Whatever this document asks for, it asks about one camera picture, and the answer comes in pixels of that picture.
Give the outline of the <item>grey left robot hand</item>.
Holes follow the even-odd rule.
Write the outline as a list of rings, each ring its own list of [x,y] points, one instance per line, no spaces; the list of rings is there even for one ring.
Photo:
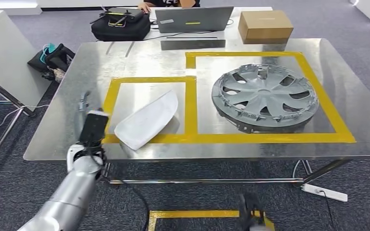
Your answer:
[[[89,106],[88,104],[88,96],[90,95],[90,91],[85,91],[85,92],[82,92],[81,95],[80,95],[80,100],[79,100],[79,103],[78,103],[78,110],[80,112],[86,112],[87,111],[87,108]]]

